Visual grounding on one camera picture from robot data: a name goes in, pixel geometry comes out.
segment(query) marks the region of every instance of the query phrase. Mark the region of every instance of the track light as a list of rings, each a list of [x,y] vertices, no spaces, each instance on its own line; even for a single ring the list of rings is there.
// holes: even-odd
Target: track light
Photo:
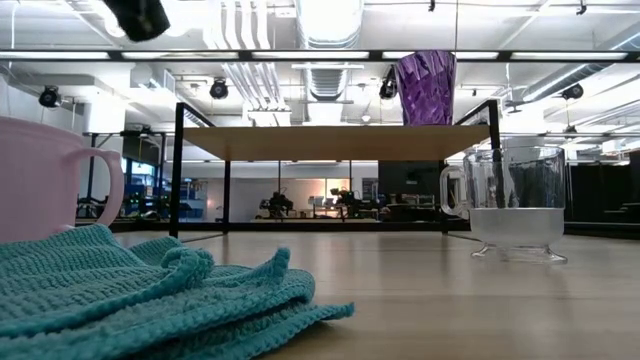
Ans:
[[[164,33],[171,24],[160,0],[104,0],[131,41],[147,41]]]
[[[229,89],[227,88],[227,79],[225,78],[215,78],[213,80],[213,85],[211,85],[211,90],[209,90],[209,95],[216,100],[221,100],[229,95]]]
[[[49,109],[60,107],[60,104],[62,104],[62,97],[58,93],[58,87],[53,85],[45,86],[44,91],[38,98],[38,102],[40,105]]]
[[[584,95],[584,89],[580,84],[575,84],[560,93],[563,99],[580,99]]]
[[[398,94],[398,83],[396,80],[395,66],[391,66],[387,75],[382,79],[380,87],[380,99],[390,100]]]

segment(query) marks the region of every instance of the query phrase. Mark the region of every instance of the shelf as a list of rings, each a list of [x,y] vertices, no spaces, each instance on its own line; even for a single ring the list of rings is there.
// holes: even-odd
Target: shelf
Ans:
[[[443,160],[488,137],[486,125],[184,129],[185,140],[229,161]]]

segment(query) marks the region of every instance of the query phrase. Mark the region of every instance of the pink mug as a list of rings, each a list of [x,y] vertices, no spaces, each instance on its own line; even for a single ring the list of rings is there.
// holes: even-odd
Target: pink mug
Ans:
[[[80,160],[99,156],[111,189],[98,223],[120,211],[120,154],[84,148],[81,136],[25,120],[0,117],[0,243],[40,240],[75,224]]]

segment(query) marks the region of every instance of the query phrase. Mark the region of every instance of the wooden tabletop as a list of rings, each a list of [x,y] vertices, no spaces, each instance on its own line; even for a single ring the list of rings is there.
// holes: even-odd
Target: wooden tabletop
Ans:
[[[264,359],[640,357],[637,241],[565,237],[554,249],[569,263],[554,266],[474,260],[479,243],[438,233],[231,233],[189,243],[244,265],[278,245],[313,273],[317,302],[355,301],[356,314]]]
[[[443,160],[489,137],[473,126],[186,128],[185,140],[223,160]]]

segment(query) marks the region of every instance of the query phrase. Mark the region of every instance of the desk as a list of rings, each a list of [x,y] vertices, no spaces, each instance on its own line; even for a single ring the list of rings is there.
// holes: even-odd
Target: desk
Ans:
[[[287,246],[291,266],[315,276],[316,302],[356,302],[354,317],[315,326],[265,360],[640,354],[638,241],[565,237],[554,250],[569,263],[554,266],[475,261],[478,242],[438,233],[232,232],[188,245],[251,266]]]

